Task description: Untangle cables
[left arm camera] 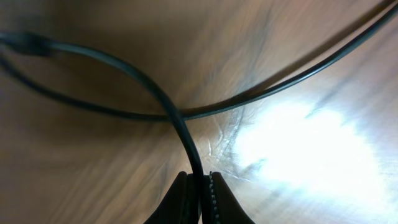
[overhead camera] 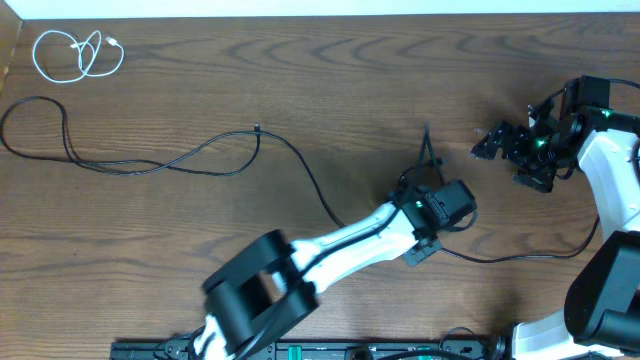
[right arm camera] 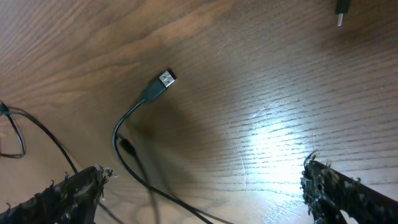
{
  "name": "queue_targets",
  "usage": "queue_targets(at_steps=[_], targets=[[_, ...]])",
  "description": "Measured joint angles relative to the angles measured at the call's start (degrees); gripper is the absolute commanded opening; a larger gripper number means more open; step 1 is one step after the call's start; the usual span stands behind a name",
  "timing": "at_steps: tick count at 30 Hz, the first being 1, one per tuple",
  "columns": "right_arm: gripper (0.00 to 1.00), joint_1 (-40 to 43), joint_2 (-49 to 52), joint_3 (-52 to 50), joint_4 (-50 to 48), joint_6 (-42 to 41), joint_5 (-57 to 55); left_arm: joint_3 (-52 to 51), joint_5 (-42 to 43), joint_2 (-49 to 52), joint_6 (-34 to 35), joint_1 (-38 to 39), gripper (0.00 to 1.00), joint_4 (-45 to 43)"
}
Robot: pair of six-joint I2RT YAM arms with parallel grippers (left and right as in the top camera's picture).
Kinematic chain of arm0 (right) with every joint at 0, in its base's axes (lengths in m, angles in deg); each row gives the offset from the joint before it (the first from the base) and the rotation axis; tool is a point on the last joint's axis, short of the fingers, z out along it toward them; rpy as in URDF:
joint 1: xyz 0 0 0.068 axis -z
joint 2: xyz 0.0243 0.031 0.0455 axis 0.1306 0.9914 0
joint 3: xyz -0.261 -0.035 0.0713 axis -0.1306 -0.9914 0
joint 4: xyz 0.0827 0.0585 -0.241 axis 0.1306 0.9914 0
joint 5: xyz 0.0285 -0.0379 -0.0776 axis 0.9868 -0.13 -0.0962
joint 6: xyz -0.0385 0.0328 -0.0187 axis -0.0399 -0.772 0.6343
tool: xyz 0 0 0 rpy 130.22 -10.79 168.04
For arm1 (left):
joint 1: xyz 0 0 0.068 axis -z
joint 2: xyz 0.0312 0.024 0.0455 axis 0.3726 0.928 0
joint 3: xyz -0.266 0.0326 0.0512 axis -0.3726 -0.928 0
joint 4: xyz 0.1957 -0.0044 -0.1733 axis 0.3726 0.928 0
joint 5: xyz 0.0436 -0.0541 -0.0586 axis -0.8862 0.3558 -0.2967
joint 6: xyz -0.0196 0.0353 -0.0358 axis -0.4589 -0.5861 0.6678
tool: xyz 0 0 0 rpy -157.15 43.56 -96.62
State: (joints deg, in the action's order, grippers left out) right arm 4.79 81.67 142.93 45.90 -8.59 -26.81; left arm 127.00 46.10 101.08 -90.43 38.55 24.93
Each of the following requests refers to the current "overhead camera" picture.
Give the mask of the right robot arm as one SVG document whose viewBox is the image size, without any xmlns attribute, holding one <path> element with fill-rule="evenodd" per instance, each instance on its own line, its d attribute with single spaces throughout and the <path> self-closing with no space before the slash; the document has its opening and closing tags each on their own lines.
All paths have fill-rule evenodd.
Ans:
<svg viewBox="0 0 640 360">
<path fill-rule="evenodd" d="M 611 108 L 612 80 L 583 75 L 528 110 L 528 126 L 502 122 L 471 150 L 500 154 L 515 182 L 542 193 L 580 171 L 588 179 L 603 245 L 573 281 L 562 310 L 514 326 L 511 359 L 636 357 L 639 354 L 639 118 Z"/>
</svg>

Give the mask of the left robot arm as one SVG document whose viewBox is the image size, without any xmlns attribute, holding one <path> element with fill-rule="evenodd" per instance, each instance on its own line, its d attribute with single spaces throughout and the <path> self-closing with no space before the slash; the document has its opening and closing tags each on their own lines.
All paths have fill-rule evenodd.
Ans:
<svg viewBox="0 0 640 360">
<path fill-rule="evenodd" d="M 203 283 L 205 325 L 190 343 L 191 357 L 257 353 L 315 311 L 335 282 L 398 257 L 419 264 L 439 251 L 439 232 L 476 210 L 461 180 L 437 190 L 403 184 L 370 216 L 332 233 L 295 241 L 279 230 L 262 235 Z"/>
</svg>

